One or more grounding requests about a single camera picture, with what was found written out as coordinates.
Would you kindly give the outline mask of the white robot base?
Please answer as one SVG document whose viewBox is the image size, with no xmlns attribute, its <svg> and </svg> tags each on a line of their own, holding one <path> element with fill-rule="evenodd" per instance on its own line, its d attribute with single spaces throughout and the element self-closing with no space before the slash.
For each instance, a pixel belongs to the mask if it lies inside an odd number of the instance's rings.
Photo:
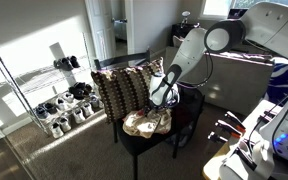
<svg viewBox="0 0 288 180">
<path fill-rule="evenodd" d="M 221 180 L 288 180 L 288 101 L 283 107 L 262 100 L 247 117 L 251 126 L 219 166 Z"/>
</svg>

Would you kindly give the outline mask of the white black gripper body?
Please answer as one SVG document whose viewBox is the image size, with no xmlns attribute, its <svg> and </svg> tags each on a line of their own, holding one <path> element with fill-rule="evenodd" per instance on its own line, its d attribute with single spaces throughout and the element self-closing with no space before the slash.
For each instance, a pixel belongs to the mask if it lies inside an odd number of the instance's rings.
<svg viewBox="0 0 288 180">
<path fill-rule="evenodd" d="M 160 111 L 173 108 L 179 101 L 178 86 L 169 83 L 164 73 L 154 73 L 150 80 L 149 104 L 144 108 L 144 114 L 147 115 L 151 110 Z"/>
</svg>

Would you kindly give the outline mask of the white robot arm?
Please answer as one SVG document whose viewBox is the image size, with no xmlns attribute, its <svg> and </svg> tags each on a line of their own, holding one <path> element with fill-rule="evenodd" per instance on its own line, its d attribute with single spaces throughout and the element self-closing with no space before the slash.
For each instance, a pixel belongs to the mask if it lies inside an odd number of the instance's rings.
<svg viewBox="0 0 288 180">
<path fill-rule="evenodd" d="M 238 19 L 226 19 L 208 29 L 190 30 L 165 73 L 153 75 L 149 106 L 160 109 L 172 98 L 174 84 L 190 72 L 203 54 L 231 50 L 244 40 L 259 44 L 288 60 L 288 6 L 258 2 Z"/>
</svg>

